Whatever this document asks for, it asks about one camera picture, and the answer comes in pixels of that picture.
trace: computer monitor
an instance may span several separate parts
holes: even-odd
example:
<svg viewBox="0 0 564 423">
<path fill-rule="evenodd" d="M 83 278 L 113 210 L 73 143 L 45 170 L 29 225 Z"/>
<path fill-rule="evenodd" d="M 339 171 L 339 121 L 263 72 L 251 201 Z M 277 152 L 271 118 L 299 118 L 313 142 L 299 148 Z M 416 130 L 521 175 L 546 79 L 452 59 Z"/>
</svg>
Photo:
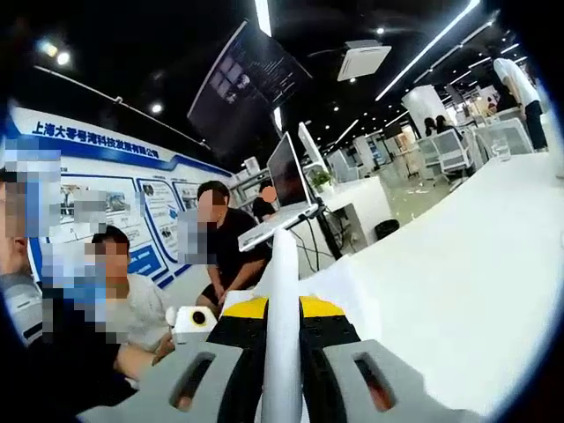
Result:
<svg viewBox="0 0 564 423">
<path fill-rule="evenodd" d="M 280 207 L 303 202 L 311 204 L 300 162 L 288 133 L 284 134 L 266 165 L 271 172 Z"/>
</svg>

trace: black t-shirt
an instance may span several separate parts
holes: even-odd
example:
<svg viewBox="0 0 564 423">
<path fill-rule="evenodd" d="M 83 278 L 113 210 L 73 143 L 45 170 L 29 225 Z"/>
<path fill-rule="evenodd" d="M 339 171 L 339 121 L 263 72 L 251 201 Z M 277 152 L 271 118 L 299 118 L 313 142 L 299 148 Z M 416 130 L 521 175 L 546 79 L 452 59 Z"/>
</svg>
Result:
<svg viewBox="0 0 564 423">
<path fill-rule="evenodd" d="M 42 338 L 28 347 L 32 361 L 41 364 L 37 371 L 42 385 L 33 390 L 63 402 L 61 408 L 70 414 L 119 404 L 136 392 L 114 371 L 120 345 L 100 323 L 92 322 L 90 312 L 60 295 L 50 298 L 53 314 L 43 323 Z"/>
<path fill-rule="evenodd" d="M 223 225 L 209 233 L 208 254 L 218 266 L 221 285 L 225 288 L 231 285 L 244 264 L 263 259 L 268 261 L 272 257 L 272 250 L 264 242 L 250 251 L 239 251 L 237 238 L 254 226 L 256 222 L 248 213 L 228 208 Z M 262 275 L 263 271 L 258 272 L 243 288 L 256 285 Z"/>
<path fill-rule="evenodd" d="M 263 216 L 266 214 L 274 214 L 276 211 L 272 204 L 265 202 L 261 197 L 258 197 L 253 203 L 253 214 L 259 221 L 263 221 Z"/>
</svg>

